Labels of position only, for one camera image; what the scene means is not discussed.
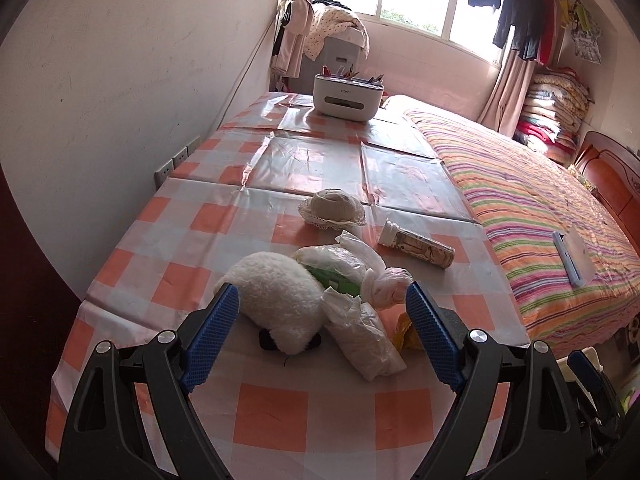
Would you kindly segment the yellow paper wrapper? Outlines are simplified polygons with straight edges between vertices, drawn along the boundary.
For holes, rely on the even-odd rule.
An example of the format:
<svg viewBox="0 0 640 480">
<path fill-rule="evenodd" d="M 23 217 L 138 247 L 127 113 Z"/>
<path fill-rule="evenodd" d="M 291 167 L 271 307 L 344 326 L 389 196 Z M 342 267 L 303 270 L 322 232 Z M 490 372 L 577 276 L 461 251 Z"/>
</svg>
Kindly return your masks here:
<svg viewBox="0 0 640 480">
<path fill-rule="evenodd" d="M 407 312 L 402 312 L 398 316 L 392 343 L 398 352 L 402 350 L 420 351 L 423 349 L 421 339 L 416 332 L 416 326 L 413 325 Z"/>
</svg>

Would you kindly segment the pink curtain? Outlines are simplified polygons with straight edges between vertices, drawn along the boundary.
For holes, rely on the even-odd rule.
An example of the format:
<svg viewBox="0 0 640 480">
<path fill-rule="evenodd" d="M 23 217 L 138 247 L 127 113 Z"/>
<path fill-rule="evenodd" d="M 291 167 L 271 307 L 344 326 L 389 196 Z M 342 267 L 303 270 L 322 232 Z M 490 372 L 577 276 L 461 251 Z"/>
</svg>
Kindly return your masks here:
<svg viewBox="0 0 640 480">
<path fill-rule="evenodd" d="M 525 61 L 519 50 L 510 50 L 477 121 L 512 138 L 535 68 L 535 61 Z"/>
</svg>

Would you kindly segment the white plush toy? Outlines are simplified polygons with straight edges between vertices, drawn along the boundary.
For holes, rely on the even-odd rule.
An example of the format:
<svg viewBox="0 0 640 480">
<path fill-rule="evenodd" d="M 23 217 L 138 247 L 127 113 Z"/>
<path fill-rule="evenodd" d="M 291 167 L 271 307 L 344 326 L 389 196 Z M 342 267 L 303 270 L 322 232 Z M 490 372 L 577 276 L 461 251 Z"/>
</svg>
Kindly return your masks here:
<svg viewBox="0 0 640 480">
<path fill-rule="evenodd" d="M 322 343 L 324 287 L 293 258 L 254 252 L 235 263 L 214 289 L 228 283 L 240 296 L 240 312 L 259 327 L 260 348 L 296 356 Z"/>
</svg>

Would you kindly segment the cylindrical snack tube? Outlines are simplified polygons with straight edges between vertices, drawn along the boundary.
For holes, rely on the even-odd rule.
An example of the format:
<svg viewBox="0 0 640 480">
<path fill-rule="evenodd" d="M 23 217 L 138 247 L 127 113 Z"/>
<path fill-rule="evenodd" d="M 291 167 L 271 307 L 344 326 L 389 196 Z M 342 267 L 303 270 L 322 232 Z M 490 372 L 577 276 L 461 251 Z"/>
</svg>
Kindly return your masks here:
<svg viewBox="0 0 640 480">
<path fill-rule="evenodd" d="M 449 268 L 456 255 L 454 248 L 401 228 L 391 221 L 385 222 L 378 237 L 378 244 L 400 250 L 413 258 L 439 266 L 441 269 Z"/>
</svg>

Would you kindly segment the wooden bed headboard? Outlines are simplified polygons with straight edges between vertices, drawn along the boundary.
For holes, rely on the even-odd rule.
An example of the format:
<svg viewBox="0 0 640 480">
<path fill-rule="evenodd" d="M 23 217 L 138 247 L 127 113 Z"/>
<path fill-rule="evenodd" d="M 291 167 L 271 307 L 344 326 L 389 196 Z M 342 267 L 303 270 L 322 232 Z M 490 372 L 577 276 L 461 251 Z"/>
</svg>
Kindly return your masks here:
<svg viewBox="0 0 640 480">
<path fill-rule="evenodd" d="M 597 191 L 636 252 L 640 242 L 639 159 L 603 133 L 588 131 L 574 166 Z"/>
</svg>

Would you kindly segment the white blue box on bed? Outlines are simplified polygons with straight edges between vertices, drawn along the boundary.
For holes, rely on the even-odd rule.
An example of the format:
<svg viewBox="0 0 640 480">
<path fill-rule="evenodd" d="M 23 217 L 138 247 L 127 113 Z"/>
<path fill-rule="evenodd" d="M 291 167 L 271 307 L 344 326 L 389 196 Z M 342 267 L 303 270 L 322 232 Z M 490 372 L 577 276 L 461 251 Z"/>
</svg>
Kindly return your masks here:
<svg viewBox="0 0 640 480">
<path fill-rule="evenodd" d="M 574 288 L 588 285 L 596 275 L 596 267 L 576 229 L 570 228 L 567 232 L 553 231 L 552 240 L 570 284 Z"/>
</svg>

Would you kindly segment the white plastic bag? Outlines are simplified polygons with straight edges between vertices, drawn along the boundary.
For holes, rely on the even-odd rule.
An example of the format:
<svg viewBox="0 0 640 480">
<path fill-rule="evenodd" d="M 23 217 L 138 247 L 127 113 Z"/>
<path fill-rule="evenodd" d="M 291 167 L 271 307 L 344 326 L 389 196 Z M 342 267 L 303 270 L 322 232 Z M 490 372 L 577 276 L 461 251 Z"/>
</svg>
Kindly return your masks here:
<svg viewBox="0 0 640 480">
<path fill-rule="evenodd" d="M 359 296 L 328 287 L 322 294 L 324 327 L 347 361 L 368 382 L 403 372 L 407 364 L 387 337 L 376 311 Z"/>
</svg>

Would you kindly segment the wall power sockets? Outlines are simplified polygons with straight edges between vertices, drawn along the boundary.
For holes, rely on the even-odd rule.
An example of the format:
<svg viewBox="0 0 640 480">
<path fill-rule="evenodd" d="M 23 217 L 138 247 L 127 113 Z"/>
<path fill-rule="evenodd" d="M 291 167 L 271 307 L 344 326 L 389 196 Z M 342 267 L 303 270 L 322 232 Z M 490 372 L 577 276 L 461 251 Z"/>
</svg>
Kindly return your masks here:
<svg viewBox="0 0 640 480">
<path fill-rule="evenodd" d="M 169 175 L 178 168 L 202 143 L 199 136 L 196 136 L 189 143 L 165 162 L 154 172 L 154 183 L 156 188 L 160 188 Z"/>
</svg>

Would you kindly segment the stack of folded quilts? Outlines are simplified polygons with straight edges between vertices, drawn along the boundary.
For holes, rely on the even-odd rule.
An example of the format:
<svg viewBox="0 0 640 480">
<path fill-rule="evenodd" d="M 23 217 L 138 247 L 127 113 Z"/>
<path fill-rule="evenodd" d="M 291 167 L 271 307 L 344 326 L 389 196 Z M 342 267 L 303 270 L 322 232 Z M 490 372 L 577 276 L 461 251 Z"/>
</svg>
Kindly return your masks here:
<svg viewBox="0 0 640 480">
<path fill-rule="evenodd" d="M 568 167 L 592 103 L 588 87 L 572 68 L 544 68 L 529 83 L 513 139 Z"/>
</svg>

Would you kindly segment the striped bed sheet mattress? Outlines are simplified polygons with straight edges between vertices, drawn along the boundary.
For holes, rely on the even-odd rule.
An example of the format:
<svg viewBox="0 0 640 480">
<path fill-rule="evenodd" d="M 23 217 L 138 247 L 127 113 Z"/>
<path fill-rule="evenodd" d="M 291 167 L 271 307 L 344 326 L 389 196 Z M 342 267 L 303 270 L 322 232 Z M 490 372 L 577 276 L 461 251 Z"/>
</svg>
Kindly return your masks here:
<svg viewBox="0 0 640 480">
<path fill-rule="evenodd" d="M 639 256 L 612 214 L 565 168 L 501 133 L 410 96 L 384 108 L 415 126 L 444 162 L 506 274 L 527 335 L 562 358 L 602 344 L 639 312 Z M 575 231 L 594 265 L 570 284 L 553 243 Z"/>
</svg>

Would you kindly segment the knotted white pink bag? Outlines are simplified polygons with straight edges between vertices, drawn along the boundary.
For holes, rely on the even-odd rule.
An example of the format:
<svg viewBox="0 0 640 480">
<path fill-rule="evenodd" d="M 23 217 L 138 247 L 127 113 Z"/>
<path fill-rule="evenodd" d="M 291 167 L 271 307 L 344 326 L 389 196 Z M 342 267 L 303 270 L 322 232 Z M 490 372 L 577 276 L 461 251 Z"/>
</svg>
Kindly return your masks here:
<svg viewBox="0 0 640 480">
<path fill-rule="evenodd" d="M 299 248 L 292 258 L 324 287 L 359 296 L 375 310 L 386 310 L 405 301 L 413 283 L 406 270 L 386 266 L 367 243 L 348 231 L 335 237 L 335 244 Z"/>
</svg>

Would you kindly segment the grey cabinet with cloth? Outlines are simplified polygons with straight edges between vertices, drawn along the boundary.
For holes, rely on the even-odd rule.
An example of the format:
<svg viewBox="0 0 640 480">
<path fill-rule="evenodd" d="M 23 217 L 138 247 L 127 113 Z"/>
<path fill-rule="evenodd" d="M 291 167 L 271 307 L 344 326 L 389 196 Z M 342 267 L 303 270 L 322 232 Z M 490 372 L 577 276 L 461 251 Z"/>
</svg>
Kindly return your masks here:
<svg viewBox="0 0 640 480">
<path fill-rule="evenodd" d="M 312 0 L 314 19 L 303 48 L 297 78 L 286 77 L 288 91 L 311 94 L 314 76 L 326 67 L 332 75 L 356 75 L 369 55 L 369 35 L 360 17 L 336 0 Z"/>
</svg>

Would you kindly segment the beige lace hat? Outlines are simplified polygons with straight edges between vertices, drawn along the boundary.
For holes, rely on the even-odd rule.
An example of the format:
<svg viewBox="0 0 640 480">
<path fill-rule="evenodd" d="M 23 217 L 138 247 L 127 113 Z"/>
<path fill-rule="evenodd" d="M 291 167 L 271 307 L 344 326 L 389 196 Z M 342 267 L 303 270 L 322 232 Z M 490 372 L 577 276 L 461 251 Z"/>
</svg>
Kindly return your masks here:
<svg viewBox="0 0 640 480">
<path fill-rule="evenodd" d="M 349 230 L 367 224 L 362 203 L 341 188 L 324 188 L 298 206 L 306 223 L 322 230 Z"/>
</svg>

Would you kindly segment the hanging dark clothes row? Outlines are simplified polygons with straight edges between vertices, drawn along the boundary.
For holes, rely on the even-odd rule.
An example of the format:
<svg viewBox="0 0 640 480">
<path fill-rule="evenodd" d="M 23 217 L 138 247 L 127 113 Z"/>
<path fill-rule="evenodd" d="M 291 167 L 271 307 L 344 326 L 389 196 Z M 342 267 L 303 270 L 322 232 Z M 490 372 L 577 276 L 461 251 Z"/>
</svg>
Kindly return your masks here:
<svg viewBox="0 0 640 480">
<path fill-rule="evenodd" d="M 600 64 L 601 29 L 579 0 L 468 0 L 468 5 L 489 6 L 500 13 L 492 44 L 502 49 L 510 44 L 524 61 L 547 65 L 568 29 L 574 55 Z"/>
</svg>

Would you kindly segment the white desktop organizer box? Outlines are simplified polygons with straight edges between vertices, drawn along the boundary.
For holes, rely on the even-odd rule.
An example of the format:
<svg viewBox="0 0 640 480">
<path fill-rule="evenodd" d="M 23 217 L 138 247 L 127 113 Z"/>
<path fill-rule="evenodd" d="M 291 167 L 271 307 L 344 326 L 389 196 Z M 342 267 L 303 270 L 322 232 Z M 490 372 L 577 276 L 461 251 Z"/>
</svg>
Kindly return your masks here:
<svg viewBox="0 0 640 480">
<path fill-rule="evenodd" d="M 312 102 L 323 115 L 368 122 L 378 112 L 384 86 L 379 81 L 337 76 L 314 76 Z"/>
</svg>

